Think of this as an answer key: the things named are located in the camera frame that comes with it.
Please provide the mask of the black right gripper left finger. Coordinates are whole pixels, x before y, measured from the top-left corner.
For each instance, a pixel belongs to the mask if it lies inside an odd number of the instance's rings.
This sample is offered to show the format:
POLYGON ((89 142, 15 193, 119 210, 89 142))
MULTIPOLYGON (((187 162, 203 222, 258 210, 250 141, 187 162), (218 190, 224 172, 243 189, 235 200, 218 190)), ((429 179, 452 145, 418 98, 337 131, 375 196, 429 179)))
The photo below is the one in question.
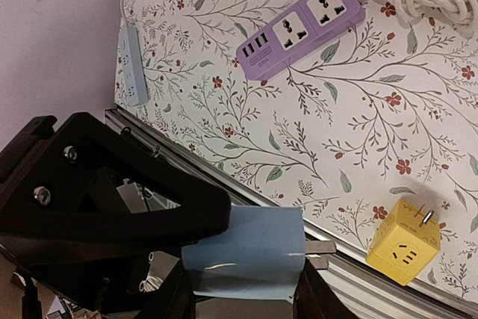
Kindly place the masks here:
POLYGON ((222 189, 158 160, 88 113, 62 126, 33 118, 1 151, 1 243, 14 252, 61 247, 160 249, 220 234, 231 201, 222 189), (132 212, 125 180, 175 200, 132 212))

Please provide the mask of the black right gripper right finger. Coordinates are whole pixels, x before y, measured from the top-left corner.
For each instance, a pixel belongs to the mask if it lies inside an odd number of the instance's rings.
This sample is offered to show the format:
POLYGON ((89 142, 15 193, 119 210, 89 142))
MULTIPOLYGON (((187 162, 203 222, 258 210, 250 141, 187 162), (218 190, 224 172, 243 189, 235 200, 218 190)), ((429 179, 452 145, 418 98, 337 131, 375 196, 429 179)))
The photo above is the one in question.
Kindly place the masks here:
POLYGON ((293 297, 293 319, 358 319, 306 259, 293 297))

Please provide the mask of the blue plug adapter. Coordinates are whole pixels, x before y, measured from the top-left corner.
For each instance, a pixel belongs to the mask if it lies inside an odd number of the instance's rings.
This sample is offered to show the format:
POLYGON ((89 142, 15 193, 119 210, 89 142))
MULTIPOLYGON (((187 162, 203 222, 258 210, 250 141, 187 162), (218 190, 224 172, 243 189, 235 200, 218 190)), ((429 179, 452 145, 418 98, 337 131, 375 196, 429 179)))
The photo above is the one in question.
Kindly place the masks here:
POLYGON ((332 241, 306 242, 299 208, 234 205, 228 229, 181 250, 193 292, 239 300, 287 300, 308 254, 331 254, 332 241))

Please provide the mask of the purple power strip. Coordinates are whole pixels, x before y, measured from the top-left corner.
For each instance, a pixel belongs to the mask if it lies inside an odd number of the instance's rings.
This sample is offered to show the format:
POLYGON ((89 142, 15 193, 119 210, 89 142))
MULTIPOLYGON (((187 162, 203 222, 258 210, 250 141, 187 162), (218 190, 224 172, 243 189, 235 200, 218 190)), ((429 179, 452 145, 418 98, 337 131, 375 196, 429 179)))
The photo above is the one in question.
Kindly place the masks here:
POLYGON ((359 0, 298 0, 236 50, 245 78, 267 81, 365 19, 359 0))

